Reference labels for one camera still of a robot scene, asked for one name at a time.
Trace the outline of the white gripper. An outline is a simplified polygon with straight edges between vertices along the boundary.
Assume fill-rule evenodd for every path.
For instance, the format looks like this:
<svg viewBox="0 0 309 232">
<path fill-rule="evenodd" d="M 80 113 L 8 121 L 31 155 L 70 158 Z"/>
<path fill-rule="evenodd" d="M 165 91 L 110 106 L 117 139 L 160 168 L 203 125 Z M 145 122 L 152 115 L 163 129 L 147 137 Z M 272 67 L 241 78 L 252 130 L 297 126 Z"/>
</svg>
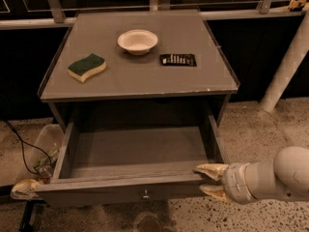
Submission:
<svg viewBox="0 0 309 232">
<path fill-rule="evenodd" d="M 219 201 L 230 202 L 230 199 L 238 204 L 254 203 L 257 199 L 251 194 L 246 181 L 245 169 L 247 163 L 205 163 L 197 165 L 195 172 L 205 174 L 215 181 L 221 180 L 222 186 L 201 185 L 199 189 Z"/>
</svg>

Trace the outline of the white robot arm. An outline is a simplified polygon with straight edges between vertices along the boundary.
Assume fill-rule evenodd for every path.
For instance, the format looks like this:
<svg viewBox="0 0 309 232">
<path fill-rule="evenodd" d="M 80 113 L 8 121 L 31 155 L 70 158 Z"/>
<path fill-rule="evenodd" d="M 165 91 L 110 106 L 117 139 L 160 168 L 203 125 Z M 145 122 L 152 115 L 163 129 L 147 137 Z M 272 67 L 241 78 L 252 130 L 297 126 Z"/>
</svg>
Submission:
<svg viewBox="0 0 309 232">
<path fill-rule="evenodd" d="M 306 14 L 262 98 L 263 110 L 272 111 L 308 52 L 308 25 L 309 14 Z M 202 192 L 221 201 L 249 204 L 267 199 L 309 200 L 307 148 L 290 146 L 278 151 L 273 159 L 255 163 L 206 163 L 194 170 L 221 183 L 219 186 L 200 186 Z"/>
</svg>

